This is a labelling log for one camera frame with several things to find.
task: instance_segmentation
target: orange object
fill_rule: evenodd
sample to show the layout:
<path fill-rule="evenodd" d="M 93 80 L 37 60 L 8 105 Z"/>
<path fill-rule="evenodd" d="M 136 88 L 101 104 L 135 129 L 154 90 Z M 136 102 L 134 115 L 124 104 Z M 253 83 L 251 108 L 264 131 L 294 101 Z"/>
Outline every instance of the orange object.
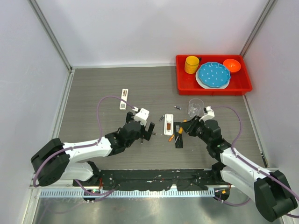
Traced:
<path fill-rule="evenodd" d="M 183 128 L 181 127 L 178 131 L 179 134 L 182 134 L 183 133 Z"/>
<path fill-rule="evenodd" d="M 170 137 L 170 139 L 168 140 L 169 142 L 171 142 L 171 140 L 174 138 L 174 134 Z"/>
<path fill-rule="evenodd" d="M 99 190 L 101 189 L 102 186 L 103 186 L 103 182 L 102 182 L 102 178 L 101 178 L 101 179 L 100 179 Z"/>
<path fill-rule="evenodd" d="M 226 59 L 223 65 L 227 67 L 230 73 L 238 72 L 241 69 L 241 64 L 235 59 Z"/>

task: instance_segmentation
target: red tray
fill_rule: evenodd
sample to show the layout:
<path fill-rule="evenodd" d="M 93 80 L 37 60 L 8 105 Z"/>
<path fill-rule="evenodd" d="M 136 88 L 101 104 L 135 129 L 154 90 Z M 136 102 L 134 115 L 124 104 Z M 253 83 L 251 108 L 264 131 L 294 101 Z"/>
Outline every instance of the red tray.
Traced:
<path fill-rule="evenodd" d="M 210 96 L 241 96 L 246 92 L 252 90 L 252 85 L 246 66 L 242 56 L 240 55 L 194 55 L 201 57 L 200 64 L 207 62 L 218 62 L 223 64 L 224 60 L 232 58 L 237 60 L 241 64 L 241 69 L 233 74 L 230 74 L 231 78 L 229 85 L 225 89 L 204 89 L 195 79 L 195 74 L 188 74 L 185 72 L 185 60 L 189 55 L 177 55 L 176 67 L 177 67 L 177 83 L 178 92 L 180 95 L 210 95 Z"/>

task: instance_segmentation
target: gray table surface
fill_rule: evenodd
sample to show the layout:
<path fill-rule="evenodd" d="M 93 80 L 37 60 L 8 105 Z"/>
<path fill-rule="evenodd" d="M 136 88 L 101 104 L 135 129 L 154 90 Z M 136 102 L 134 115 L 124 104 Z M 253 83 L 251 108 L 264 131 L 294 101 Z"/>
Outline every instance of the gray table surface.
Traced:
<path fill-rule="evenodd" d="M 62 142 L 80 142 L 99 137 L 96 118 L 98 101 L 108 95 L 120 96 L 128 88 L 128 102 L 149 110 L 149 122 L 156 124 L 150 141 L 137 140 L 125 152 L 91 159 L 101 169 L 161 169 L 210 168 L 216 163 L 206 150 L 206 145 L 195 137 L 183 134 L 184 148 L 176 149 L 169 136 L 163 135 L 165 113 L 174 114 L 175 121 L 191 119 L 187 114 L 188 102 L 200 98 L 205 106 L 229 105 L 240 114 L 243 133 L 236 148 L 258 165 L 263 161 L 242 97 L 236 96 L 180 96 L 177 91 L 175 67 L 76 69 L 59 137 Z M 116 131 L 125 122 L 126 111 L 119 110 L 117 99 L 106 99 L 100 107 L 103 133 Z M 223 137 L 232 142 L 239 132 L 239 121 L 229 109 L 215 109 Z"/>

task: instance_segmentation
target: clear plastic cup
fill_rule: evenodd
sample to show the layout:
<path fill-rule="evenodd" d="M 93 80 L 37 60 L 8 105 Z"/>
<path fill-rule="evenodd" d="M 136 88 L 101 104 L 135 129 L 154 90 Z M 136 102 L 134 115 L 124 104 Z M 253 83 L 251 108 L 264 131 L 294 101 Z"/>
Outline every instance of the clear plastic cup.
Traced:
<path fill-rule="evenodd" d="M 205 104 L 202 102 L 201 99 L 194 98 L 189 101 L 189 107 L 188 107 L 188 114 L 190 117 L 194 116 L 200 116 L 202 117 L 204 115 L 204 107 Z"/>

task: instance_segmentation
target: metal frame edge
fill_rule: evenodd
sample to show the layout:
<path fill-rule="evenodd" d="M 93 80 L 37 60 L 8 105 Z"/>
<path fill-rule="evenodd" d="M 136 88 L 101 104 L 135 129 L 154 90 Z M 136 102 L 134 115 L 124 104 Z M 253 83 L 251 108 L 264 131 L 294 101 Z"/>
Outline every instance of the metal frame edge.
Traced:
<path fill-rule="evenodd" d="M 41 189 L 31 189 L 31 196 L 22 221 L 23 224 L 33 223 L 41 191 Z"/>
<path fill-rule="evenodd" d="M 73 66 L 73 69 L 102 69 L 102 68 L 134 68 L 134 67 L 171 67 L 175 63 L 156 63 L 156 64 L 110 64 L 110 65 L 82 65 Z"/>
<path fill-rule="evenodd" d="M 64 92 L 63 92 L 61 102 L 60 102 L 60 106 L 59 106 L 59 109 L 58 109 L 58 112 L 57 112 L 55 125 L 54 125 L 54 130 L 53 130 L 53 134 L 52 134 L 51 139 L 57 138 L 58 135 L 59 135 L 60 127 L 61 127 L 62 120 L 63 120 L 63 117 L 64 117 L 64 111 L 65 111 L 65 108 L 66 108 L 66 103 L 67 103 L 67 100 L 68 100 L 68 97 L 69 97 L 69 94 L 70 94 L 70 90 L 71 90 L 71 83 L 72 83 L 73 78 L 74 78 L 74 73 L 75 73 L 75 70 L 72 69 L 69 72 L 69 75 L 67 77 L 67 80 L 66 80 L 66 83 L 65 83 L 65 86 L 64 86 Z"/>
<path fill-rule="evenodd" d="M 71 64 L 68 61 L 64 51 L 62 50 L 57 38 L 55 37 L 48 21 L 46 20 L 41 8 L 39 7 L 38 3 L 36 0 L 27 0 L 28 3 L 31 5 L 34 13 L 36 14 L 38 20 L 40 21 L 42 27 L 44 28 L 45 32 L 47 33 L 48 37 L 50 38 L 53 46 L 55 47 L 57 53 L 59 54 L 59 56 L 61 57 L 61 59 L 63 60 L 66 68 L 68 71 L 72 70 Z"/>
<path fill-rule="evenodd" d="M 248 49 L 250 48 L 252 42 L 254 41 L 256 35 L 258 34 L 259 30 L 261 29 L 262 25 L 266 21 L 267 17 L 269 16 L 270 12 L 272 11 L 272 9 L 274 8 L 276 3 L 277 3 L 277 0 L 268 0 L 268 2 L 266 3 L 265 7 L 262 10 L 261 15 L 257 19 L 249 37 L 247 38 L 247 40 L 240 52 L 240 55 L 242 57 L 245 57 Z"/>
<path fill-rule="evenodd" d="M 252 112 L 251 112 L 251 109 L 250 109 L 250 105 L 249 105 L 249 102 L 248 102 L 248 100 L 246 98 L 246 95 L 243 96 L 243 99 L 244 99 L 244 103 L 245 103 L 245 106 L 246 106 L 246 110 L 247 110 L 247 113 L 248 113 L 248 116 L 249 116 L 249 119 L 250 119 L 250 122 L 251 122 L 251 126 L 252 126 L 252 129 L 253 129 L 254 135 L 256 137 L 256 142 L 257 142 L 258 148 L 260 150 L 261 157 L 263 159 L 264 166 L 266 168 L 269 168 L 269 164 L 268 164 L 268 162 L 266 160 L 266 156 L 265 156 L 265 153 L 264 153 L 264 147 L 263 147 L 260 135 L 259 135 L 259 131 L 258 131 L 257 127 L 256 127 L 255 122 L 254 122 L 254 117 L 252 115 Z"/>

